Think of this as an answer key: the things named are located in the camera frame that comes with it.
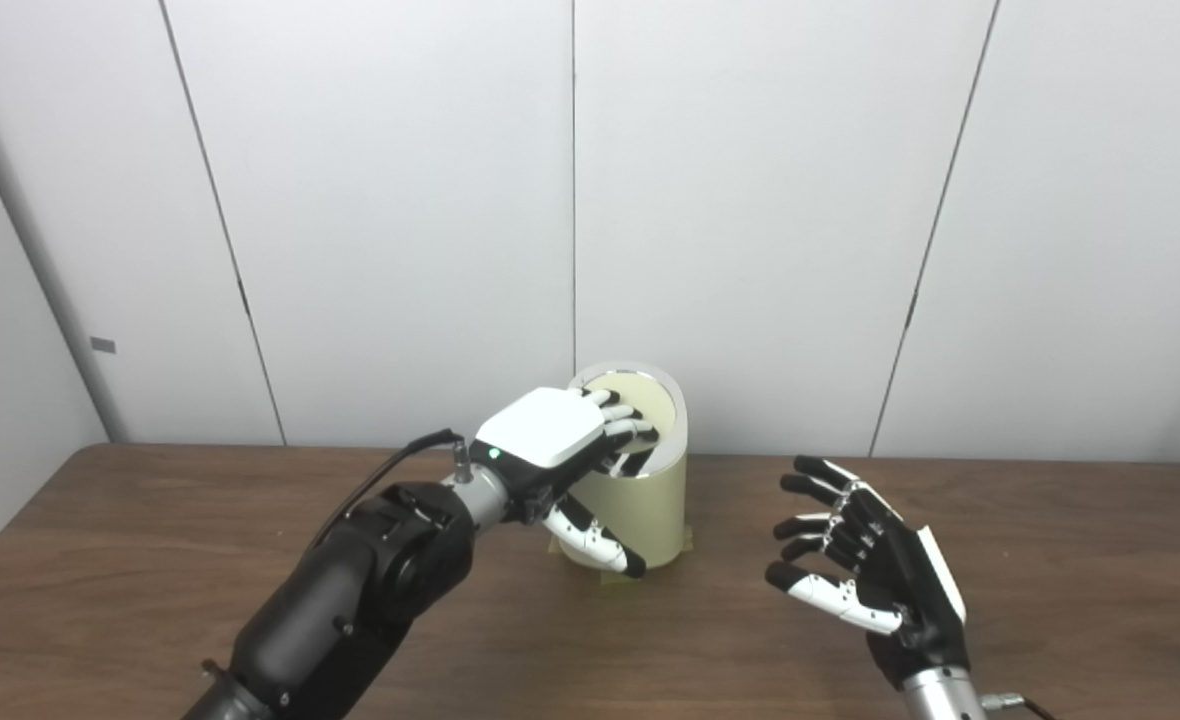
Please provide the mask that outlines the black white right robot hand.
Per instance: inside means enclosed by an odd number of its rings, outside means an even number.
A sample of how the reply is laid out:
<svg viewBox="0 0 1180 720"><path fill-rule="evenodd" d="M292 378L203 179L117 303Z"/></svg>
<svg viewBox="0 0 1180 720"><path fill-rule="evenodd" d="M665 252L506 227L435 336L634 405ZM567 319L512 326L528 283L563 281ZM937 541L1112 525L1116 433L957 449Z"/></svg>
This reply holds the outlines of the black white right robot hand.
<svg viewBox="0 0 1180 720"><path fill-rule="evenodd" d="M822 512L791 516L765 582L866 634L866 647L896 690L927 670L971 669L966 606L929 526L914 528L859 474L799 454L784 491L814 498Z"/></svg>

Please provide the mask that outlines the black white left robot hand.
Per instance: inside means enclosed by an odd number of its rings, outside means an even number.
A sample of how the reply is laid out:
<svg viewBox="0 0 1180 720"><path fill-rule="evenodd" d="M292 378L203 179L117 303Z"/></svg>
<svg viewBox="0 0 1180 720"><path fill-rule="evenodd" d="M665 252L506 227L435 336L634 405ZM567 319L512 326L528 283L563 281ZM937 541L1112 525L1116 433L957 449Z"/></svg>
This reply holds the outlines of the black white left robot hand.
<svg viewBox="0 0 1180 720"><path fill-rule="evenodd" d="M640 580L645 559L571 495L634 441L658 441L658 428L618 393L539 387L481 423L461 477L450 484L476 534L540 524L595 564Z"/></svg>

